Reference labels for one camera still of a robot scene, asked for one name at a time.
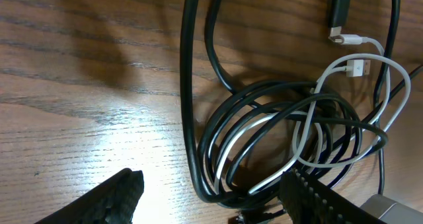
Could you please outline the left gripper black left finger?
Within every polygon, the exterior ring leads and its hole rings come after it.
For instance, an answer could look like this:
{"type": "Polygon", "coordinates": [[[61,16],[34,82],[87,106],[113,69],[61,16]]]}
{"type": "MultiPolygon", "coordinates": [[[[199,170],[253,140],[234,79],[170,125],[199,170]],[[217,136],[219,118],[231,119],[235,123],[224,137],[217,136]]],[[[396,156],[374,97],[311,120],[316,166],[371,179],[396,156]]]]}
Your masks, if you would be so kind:
{"type": "Polygon", "coordinates": [[[143,173],[124,168],[36,224],[130,224],[143,193],[143,173]]]}

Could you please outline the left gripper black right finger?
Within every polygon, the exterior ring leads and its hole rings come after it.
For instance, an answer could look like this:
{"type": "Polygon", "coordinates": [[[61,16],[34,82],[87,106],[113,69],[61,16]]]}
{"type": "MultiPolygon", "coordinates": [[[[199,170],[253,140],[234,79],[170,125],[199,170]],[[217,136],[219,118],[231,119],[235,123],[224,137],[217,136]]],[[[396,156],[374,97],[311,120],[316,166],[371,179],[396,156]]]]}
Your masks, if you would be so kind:
{"type": "Polygon", "coordinates": [[[382,222],[317,179],[297,169],[291,169],[281,176],[279,199],[294,223],[378,224],[382,222]]]}

